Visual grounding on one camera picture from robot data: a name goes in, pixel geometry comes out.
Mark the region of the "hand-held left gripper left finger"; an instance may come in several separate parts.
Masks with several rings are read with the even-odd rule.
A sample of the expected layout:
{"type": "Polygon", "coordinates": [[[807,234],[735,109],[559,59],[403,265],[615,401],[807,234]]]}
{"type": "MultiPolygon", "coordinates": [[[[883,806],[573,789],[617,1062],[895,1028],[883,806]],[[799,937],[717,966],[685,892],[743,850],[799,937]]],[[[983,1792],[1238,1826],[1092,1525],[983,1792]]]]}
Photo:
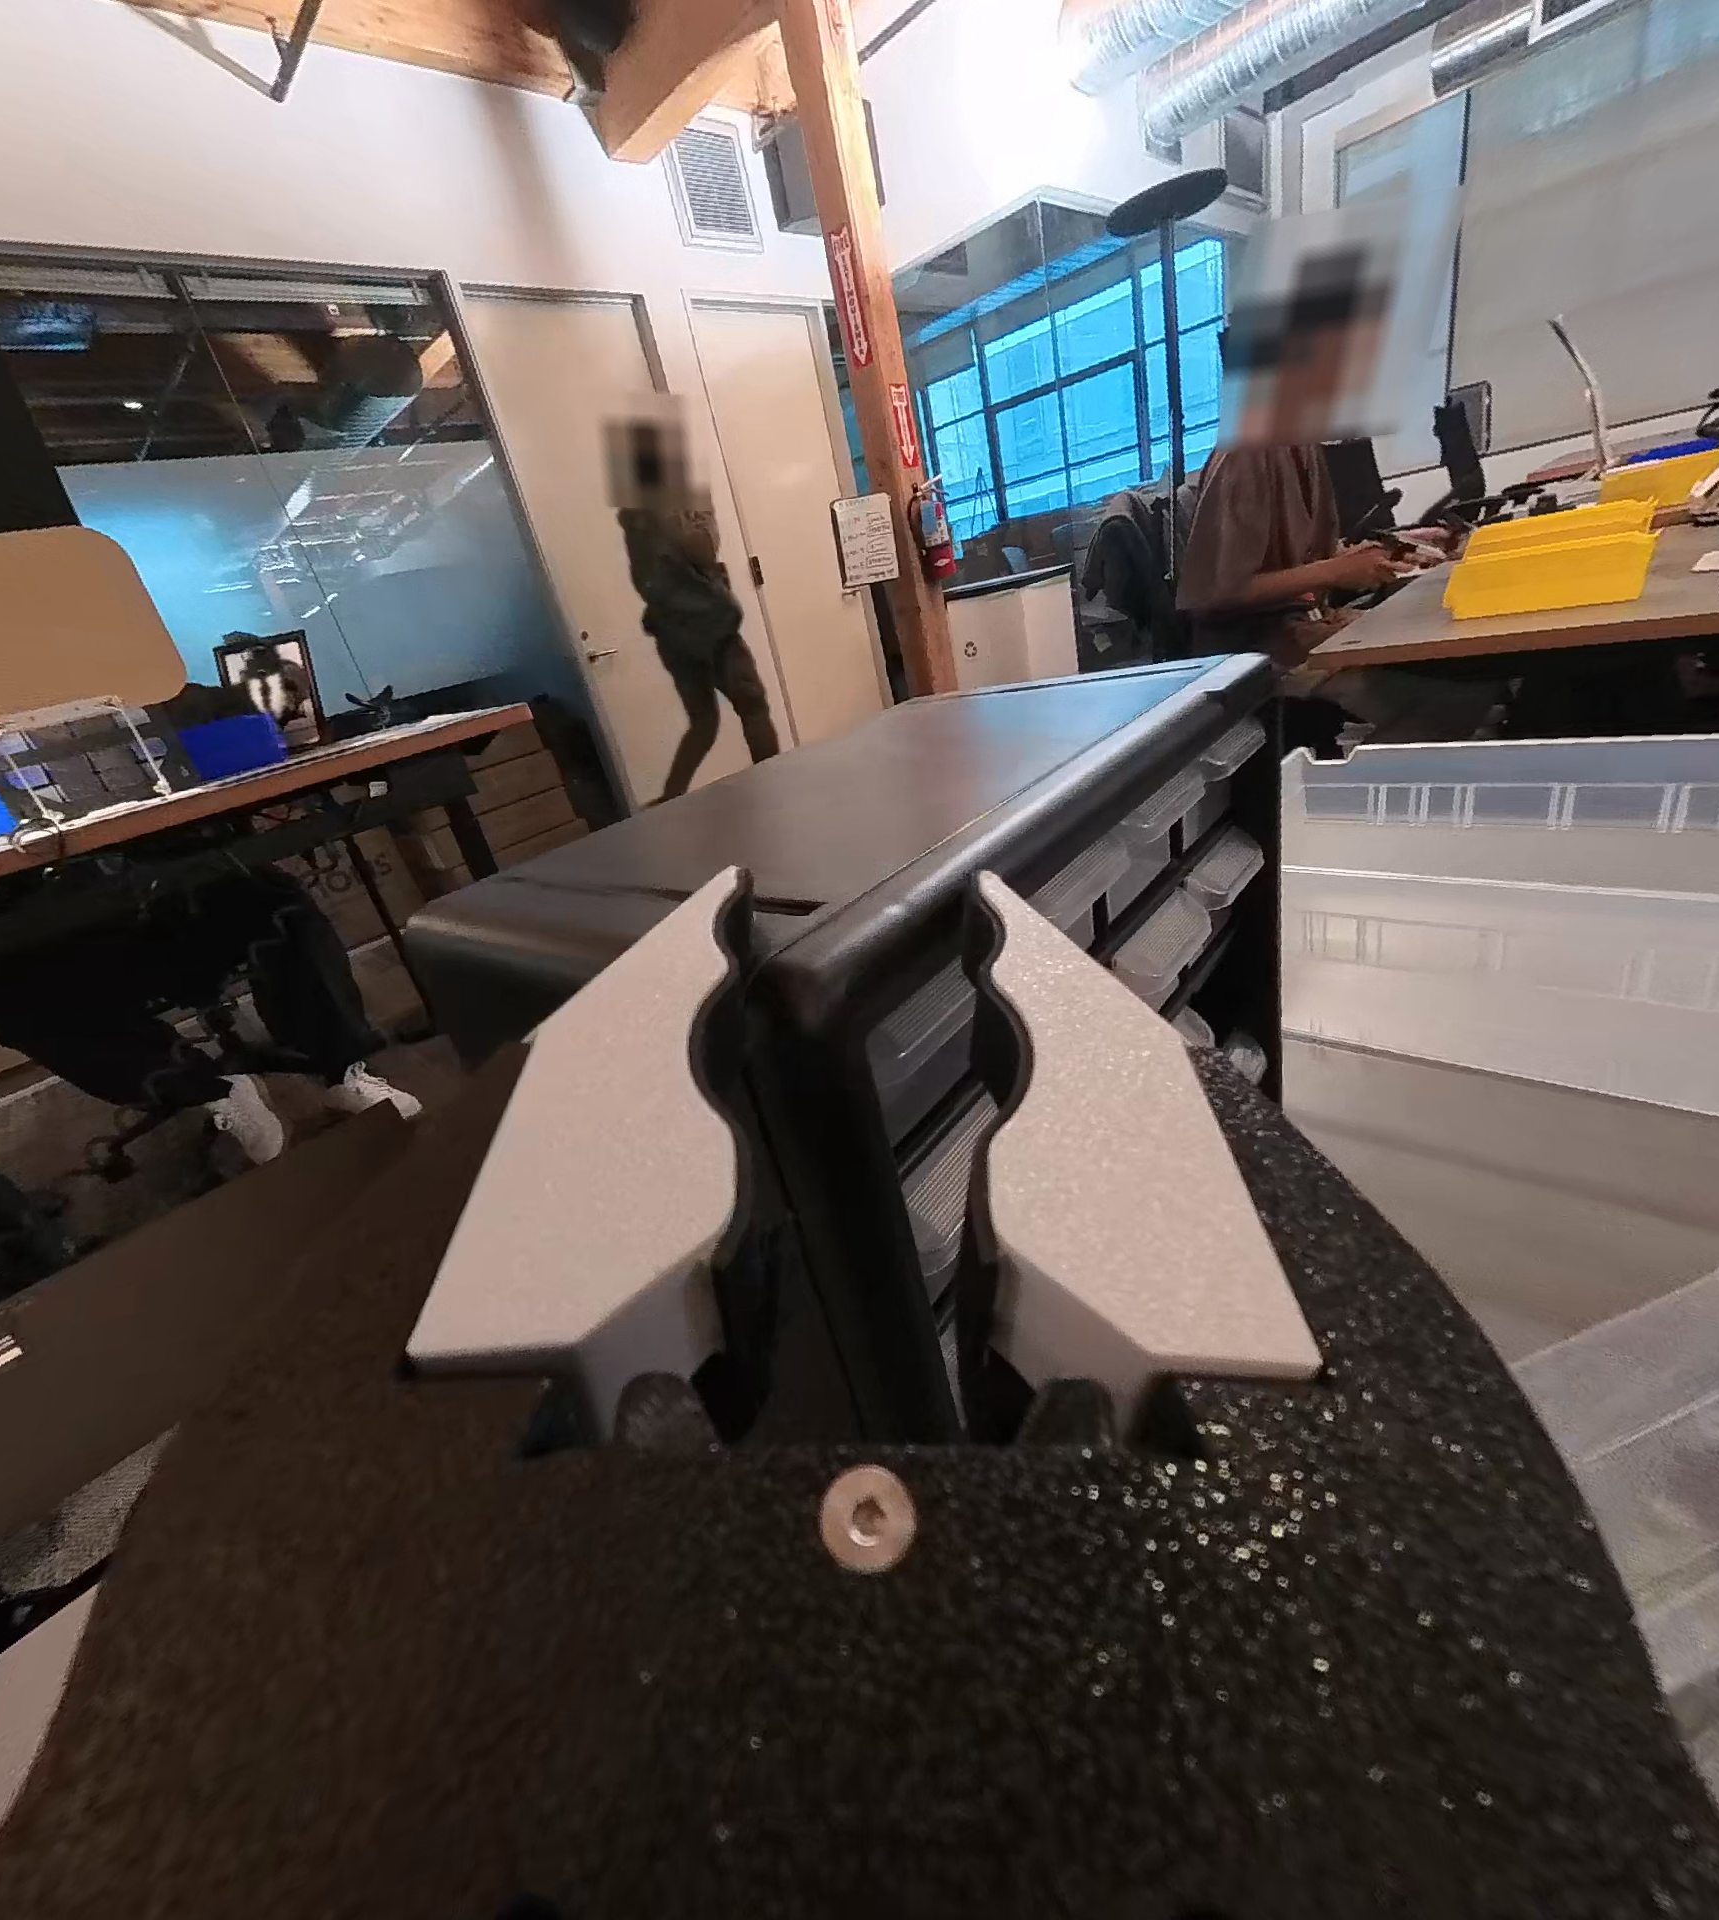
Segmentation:
{"type": "Polygon", "coordinates": [[[757,1404],[755,1155],[731,1110],[751,874],[727,865],[531,1031],[407,1336],[415,1378],[555,1381],[617,1431],[635,1380],[757,1404]]]}

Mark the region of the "rows of clear cabinet drawers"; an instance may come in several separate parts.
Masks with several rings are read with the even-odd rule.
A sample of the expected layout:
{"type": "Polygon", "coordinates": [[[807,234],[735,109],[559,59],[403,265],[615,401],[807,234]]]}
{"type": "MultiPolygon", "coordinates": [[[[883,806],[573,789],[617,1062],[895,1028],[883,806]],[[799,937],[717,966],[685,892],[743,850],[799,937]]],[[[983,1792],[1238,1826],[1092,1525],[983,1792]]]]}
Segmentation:
{"type": "MultiPolygon", "coordinates": [[[[1220,726],[1030,895],[1184,1043],[1224,1053],[1252,1084],[1268,1072],[1254,1019],[1206,1011],[1202,998],[1236,907],[1254,902],[1270,874],[1262,836],[1234,819],[1234,781],[1266,746],[1260,714],[1220,726]]],[[[949,961],[867,1035],[921,1283],[943,1330],[953,1318],[971,1155],[995,1115],[969,1068],[971,1021],[971,980],[961,961],[949,961]]]]}

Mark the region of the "black drawer cabinet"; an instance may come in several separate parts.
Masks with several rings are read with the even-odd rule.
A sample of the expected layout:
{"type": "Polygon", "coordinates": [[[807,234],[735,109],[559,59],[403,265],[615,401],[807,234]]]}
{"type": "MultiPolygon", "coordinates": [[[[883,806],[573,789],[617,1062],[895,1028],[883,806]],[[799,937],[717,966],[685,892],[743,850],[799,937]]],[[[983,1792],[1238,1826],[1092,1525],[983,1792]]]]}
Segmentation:
{"type": "Polygon", "coordinates": [[[751,874],[745,1068],[761,1173],[789,1220],[785,1306],[811,1299],[799,1368],[837,1369],[831,1434],[947,1442],[957,1368],[921,1283],[867,1060],[871,1028],[963,963],[967,881],[1032,892],[1186,766],[1260,714],[1268,746],[1234,819],[1272,854],[1230,923],[1206,1011],[1254,1019],[1278,1093],[1278,731],[1254,653],[915,697],[599,830],[607,892],[465,881],[407,926],[443,1031],[471,1062],[527,1033],[703,880],[751,874]]]}

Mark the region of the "large clear plastic bin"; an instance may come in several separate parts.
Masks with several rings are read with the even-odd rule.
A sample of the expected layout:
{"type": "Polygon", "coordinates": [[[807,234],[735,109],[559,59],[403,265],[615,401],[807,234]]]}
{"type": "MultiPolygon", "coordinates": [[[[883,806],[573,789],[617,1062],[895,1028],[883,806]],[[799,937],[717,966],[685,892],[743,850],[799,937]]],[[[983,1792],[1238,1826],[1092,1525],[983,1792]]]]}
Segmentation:
{"type": "Polygon", "coordinates": [[[1280,766],[1288,1038],[1719,1118],[1719,733],[1280,766]]]}

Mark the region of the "white recycling cabinet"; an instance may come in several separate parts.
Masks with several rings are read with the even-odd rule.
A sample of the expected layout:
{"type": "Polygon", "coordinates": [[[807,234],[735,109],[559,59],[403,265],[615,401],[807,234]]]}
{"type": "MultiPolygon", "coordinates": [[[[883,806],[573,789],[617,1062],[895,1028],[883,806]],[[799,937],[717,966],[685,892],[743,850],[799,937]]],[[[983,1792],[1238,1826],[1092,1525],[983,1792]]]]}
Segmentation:
{"type": "Polygon", "coordinates": [[[955,583],[943,600],[959,691],[1078,672],[1068,566],[955,583]]]}

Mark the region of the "printed cardboard box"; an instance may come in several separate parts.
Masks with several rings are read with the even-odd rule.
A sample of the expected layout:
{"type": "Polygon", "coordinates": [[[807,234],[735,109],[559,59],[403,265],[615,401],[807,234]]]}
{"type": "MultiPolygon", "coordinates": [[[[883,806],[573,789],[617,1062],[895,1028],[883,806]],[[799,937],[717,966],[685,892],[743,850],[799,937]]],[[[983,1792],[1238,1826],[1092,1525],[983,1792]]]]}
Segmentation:
{"type": "Polygon", "coordinates": [[[325,842],[279,860],[277,867],[305,890],[347,949],[385,940],[387,926],[403,929],[425,904],[389,828],[363,830],[351,842],[325,842]]]}

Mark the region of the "brown wooden desk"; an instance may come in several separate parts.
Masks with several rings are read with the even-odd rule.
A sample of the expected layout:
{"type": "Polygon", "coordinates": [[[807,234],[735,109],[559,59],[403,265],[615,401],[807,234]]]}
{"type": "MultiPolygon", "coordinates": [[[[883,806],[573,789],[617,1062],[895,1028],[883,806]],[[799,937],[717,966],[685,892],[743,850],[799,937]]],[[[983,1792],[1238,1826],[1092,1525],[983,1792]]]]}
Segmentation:
{"type": "Polygon", "coordinates": [[[379,780],[391,781],[399,766],[483,747],[499,733],[527,726],[531,719],[533,709],[525,702],[427,717],[367,731],[227,780],[87,812],[69,822],[27,824],[0,836],[0,881],[65,858],[119,850],[159,833],[183,831],[207,819],[249,818],[267,806],[327,794],[335,788],[369,789],[379,780]]]}

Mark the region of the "dark brown labelled box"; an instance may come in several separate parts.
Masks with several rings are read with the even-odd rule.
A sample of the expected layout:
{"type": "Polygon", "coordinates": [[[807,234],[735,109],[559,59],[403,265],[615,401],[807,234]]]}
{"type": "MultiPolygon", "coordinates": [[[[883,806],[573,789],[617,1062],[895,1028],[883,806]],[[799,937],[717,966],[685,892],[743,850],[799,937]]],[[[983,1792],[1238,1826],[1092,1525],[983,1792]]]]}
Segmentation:
{"type": "Polygon", "coordinates": [[[0,1540],[187,1414],[311,1258],[381,1248],[443,1213],[509,1082],[429,1115],[365,1113],[153,1220],[0,1308],[0,1540]]]}

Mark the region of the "black office chair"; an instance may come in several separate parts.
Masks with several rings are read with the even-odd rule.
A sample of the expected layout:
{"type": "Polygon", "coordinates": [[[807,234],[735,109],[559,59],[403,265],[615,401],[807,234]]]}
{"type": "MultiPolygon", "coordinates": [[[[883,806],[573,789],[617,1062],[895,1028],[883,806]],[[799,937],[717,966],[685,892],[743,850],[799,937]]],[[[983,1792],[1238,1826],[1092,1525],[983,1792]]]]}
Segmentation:
{"type": "MultiPolygon", "coordinates": [[[[1186,541],[1188,541],[1188,535],[1190,535],[1192,519],[1194,519],[1194,514],[1196,514],[1196,502],[1198,502],[1196,484],[1190,481],[1190,480],[1184,480],[1184,484],[1182,484],[1182,487],[1180,487],[1180,496],[1178,496],[1180,564],[1182,564],[1184,547],[1186,547],[1186,541]]],[[[1132,630],[1130,625],[1088,625],[1088,624],[1084,622],[1082,611],[1080,611],[1080,591],[1078,591],[1078,574],[1080,574],[1082,564],[1084,564],[1084,553],[1082,553],[1082,559],[1080,559],[1078,564],[1074,564],[1072,574],[1070,574],[1070,583],[1072,583],[1072,589],[1074,589],[1072,608],[1074,608],[1074,614],[1076,614],[1076,628],[1078,628],[1078,658],[1080,658],[1080,667],[1082,667],[1082,669],[1110,669],[1110,667],[1114,667],[1114,666],[1124,666],[1124,664],[1142,664],[1142,661],[1158,661],[1158,659],[1164,659],[1164,658],[1160,658],[1160,636],[1142,633],[1142,631],[1132,630]]]]}
{"type": "Polygon", "coordinates": [[[1468,381],[1446,389],[1432,407],[1432,434],[1446,473],[1446,491],[1420,515],[1426,524],[1452,517],[1472,526],[1496,512],[1486,484],[1482,453],[1490,435],[1490,383],[1468,381]]]}

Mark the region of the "clear acrylic stand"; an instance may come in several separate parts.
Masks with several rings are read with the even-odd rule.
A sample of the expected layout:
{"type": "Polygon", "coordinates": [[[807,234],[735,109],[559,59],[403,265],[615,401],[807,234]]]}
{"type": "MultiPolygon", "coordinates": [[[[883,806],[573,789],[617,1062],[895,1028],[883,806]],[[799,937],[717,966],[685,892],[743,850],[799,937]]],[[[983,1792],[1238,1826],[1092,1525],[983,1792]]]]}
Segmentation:
{"type": "Polygon", "coordinates": [[[199,783],[175,726],[151,706],[93,697],[0,717],[0,799],[13,838],[199,783]]]}

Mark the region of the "white door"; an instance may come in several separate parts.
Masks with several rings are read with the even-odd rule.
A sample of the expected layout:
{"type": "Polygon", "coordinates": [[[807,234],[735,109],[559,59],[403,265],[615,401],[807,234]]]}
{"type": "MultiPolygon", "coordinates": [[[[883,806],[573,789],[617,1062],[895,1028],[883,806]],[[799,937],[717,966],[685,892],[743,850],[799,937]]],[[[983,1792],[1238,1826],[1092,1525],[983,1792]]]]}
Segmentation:
{"type": "Polygon", "coordinates": [[[697,298],[689,324],[785,721],[813,746],[879,708],[869,617],[831,531],[849,467],[831,434],[823,315],[809,302],[697,298]]]}
{"type": "Polygon", "coordinates": [[[659,796],[683,717],[643,631],[605,428],[661,392],[641,300],[465,288],[465,336],[627,810],[659,796]]]}

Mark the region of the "white sign on stand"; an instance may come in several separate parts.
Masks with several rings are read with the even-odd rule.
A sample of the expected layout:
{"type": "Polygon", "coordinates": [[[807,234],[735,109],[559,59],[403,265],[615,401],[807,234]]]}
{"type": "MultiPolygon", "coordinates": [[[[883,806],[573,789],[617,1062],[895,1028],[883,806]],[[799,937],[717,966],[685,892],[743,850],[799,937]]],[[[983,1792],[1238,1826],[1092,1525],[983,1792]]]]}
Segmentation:
{"type": "Polygon", "coordinates": [[[827,503],[839,586],[845,593],[885,586],[901,575],[895,510],[889,491],[855,491],[827,503]]]}

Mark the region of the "white wall vent grille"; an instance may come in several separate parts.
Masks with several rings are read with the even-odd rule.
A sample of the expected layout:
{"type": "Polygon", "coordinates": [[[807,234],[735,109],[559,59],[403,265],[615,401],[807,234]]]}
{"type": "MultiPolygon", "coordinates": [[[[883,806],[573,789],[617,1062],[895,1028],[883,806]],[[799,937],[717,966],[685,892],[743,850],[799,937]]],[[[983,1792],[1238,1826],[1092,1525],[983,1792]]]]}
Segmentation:
{"type": "Polygon", "coordinates": [[[739,129],[721,118],[699,116],[663,153],[679,239],[685,248],[755,254],[763,229],[739,129]]]}

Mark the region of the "black wall speaker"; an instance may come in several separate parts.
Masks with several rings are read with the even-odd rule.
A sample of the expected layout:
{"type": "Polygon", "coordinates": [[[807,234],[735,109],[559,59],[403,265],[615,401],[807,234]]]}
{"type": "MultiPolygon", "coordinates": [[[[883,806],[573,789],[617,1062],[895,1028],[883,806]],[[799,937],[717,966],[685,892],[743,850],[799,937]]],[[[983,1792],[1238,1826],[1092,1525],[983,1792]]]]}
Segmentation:
{"type": "MultiPolygon", "coordinates": [[[[873,111],[871,102],[859,102],[859,111],[863,119],[863,148],[867,153],[865,165],[853,170],[851,182],[857,182],[859,173],[867,173],[871,180],[871,204],[875,210],[883,207],[883,182],[879,173],[879,151],[875,140],[873,111]]],[[[827,122],[825,140],[815,144],[813,128],[801,123],[797,107],[763,116],[755,123],[755,151],[763,162],[765,180],[773,204],[775,228],[791,236],[823,236],[825,218],[823,202],[817,193],[817,175],[813,155],[823,145],[823,155],[829,159],[833,153],[831,128],[835,118],[827,122]]],[[[839,219],[855,204],[853,193],[847,188],[839,185],[833,195],[833,211],[839,219]]]]}

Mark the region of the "silver ventilation duct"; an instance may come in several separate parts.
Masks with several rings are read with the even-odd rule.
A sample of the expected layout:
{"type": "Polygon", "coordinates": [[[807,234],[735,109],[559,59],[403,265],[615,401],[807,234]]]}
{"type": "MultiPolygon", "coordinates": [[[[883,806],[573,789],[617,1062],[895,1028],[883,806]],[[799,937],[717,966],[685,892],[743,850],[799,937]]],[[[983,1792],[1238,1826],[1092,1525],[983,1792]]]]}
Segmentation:
{"type": "Polygon", "coordinates": [[[1428,106],[1522,51],[1568,3],[1064,2],[1056,34],[1078,93],[1130,93],[1138,144],[1176,162],[1190,136],[1252,113],[1428,106]]]}

